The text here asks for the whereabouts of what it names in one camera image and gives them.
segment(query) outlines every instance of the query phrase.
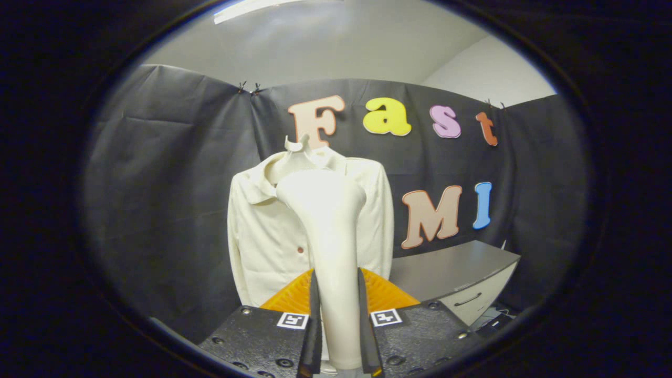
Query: shirt collar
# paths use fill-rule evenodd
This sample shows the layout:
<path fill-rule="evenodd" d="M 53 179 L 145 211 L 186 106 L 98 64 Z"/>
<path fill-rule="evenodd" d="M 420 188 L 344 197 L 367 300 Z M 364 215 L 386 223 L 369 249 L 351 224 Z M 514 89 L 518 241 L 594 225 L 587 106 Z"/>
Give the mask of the shirt collar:
<path fill-rule="evenodd" d="M 329 147 L 320 147 L 312 150 L 313 157 L 318 166 L 330 169 L 338 174 L 345 175 L 345 156 L 330 149 Z M 287 154 L 287 151 L 274 153 L 267 157 L 257 166 L 249 169 L 246 180 L 243 180 L 243 196 L 250 204 L 258 204 L 269 198 L 276 198 L 276 188 L 266 178 L 266 167 L 280 160 Z"/>

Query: letter i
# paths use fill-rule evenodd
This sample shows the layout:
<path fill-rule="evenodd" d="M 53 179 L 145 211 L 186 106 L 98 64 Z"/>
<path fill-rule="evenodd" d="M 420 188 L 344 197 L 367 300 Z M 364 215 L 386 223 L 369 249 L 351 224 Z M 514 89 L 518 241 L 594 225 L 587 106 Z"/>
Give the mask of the letter i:
<path fill-rule="evenodd" d="M 478 210 L 476 211 L 476 221 L 474 229 L 482 229 L 490 224 L 490 191 L 493 185 L 490 182 L 479 182 L 474 187 L 478 194 Z"/>

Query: black metal plate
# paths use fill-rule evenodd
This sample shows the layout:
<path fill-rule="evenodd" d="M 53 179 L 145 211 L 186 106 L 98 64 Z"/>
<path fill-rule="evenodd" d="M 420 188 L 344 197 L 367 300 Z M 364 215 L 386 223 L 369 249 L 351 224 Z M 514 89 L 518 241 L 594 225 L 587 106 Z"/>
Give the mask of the black metal plate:
<path fill-rule="evenodd" d="M 204 350 L 252 374 L 294 378 L 306 329 L 278 326 L 282 312 L 241 306 L 201 345 Z"/>
<path fill-rule="evenodd" d="M 422 302 L 396 312 L 401 323 L 373 328 L 385 378 L 406 377 L 445 363 L 481 341 L 439 301 Z"/>

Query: orange letter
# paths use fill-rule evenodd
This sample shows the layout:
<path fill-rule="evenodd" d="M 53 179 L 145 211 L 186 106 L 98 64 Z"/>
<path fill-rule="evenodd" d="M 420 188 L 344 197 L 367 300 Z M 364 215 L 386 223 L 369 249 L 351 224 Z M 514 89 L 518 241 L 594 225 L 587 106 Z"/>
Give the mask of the orange letter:
<path fill-rule="evenodd" d="M 484 112 L 480 112 L 476 115 L 476 120 L 480 122 L 480 127 L 483 129 L 483 137 L 485 141 L 491 145 L 497 145 L 497 137 L 493 135 L 492 128 L 494 127 L 493 121 L 488 119 L 488 115 Z"/>
<path fill-rule="evenodd" d="M 436 209 L 424 190 L 404 194 L 401 202 L 409 207 L 409 231 L 401 247 L 407 250 L 422 244 L 424 239 L 420 236 L 421 227 L 429 241 L 434 240 L 435 236 L 445 239 L 455 235 L 459 230 L 458 204 L 461 194 L 461 186 L 448 186 L 441 195 L 439 206 Z"/>
<path fill-rule="evenodd" d="M 325 134 L 332 135 L 336 131 L 336 117 L 334 113 L 326 109 L 322 116 L 317 116 L 319 108 L 332 108 L 338 112 L 345 109 L 345 102 L 341 96 L 331 96 L 319 100 L 302 102 L 290 106 L 287 111 L 294 115 L 296 126 L 296 141 L 303 135 L 308 134 L 308 144 L 311 149 L 327 147 L 329 142 L 320 139 L 318 129 L 323 129 Z"/>

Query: drawer handle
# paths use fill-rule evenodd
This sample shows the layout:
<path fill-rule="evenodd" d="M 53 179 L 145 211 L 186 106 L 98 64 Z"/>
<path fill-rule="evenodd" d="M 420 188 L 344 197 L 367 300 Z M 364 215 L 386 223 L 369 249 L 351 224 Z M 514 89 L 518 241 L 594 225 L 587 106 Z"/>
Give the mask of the drawer handle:
<path fill-rule="evenodd" d="M 473 298 L 471 298 L 471 299 L 469 299 L 469 300 L 467 300 L 467 301 L 464 301 L 464 302 L 461 302 L 461 303 L 455 303 L 455 307 L 457 307 L 457 306 L 461 306 L 461 305 L 465 305 L 465 304 L 467 304 L 467 303 L 473 301 L 474 299 L 480 297 L 481 294 L 482 294 L 482 293 L 478 293 L 478 294 L 476 294 L 475 297 L 473 297 Z"/>

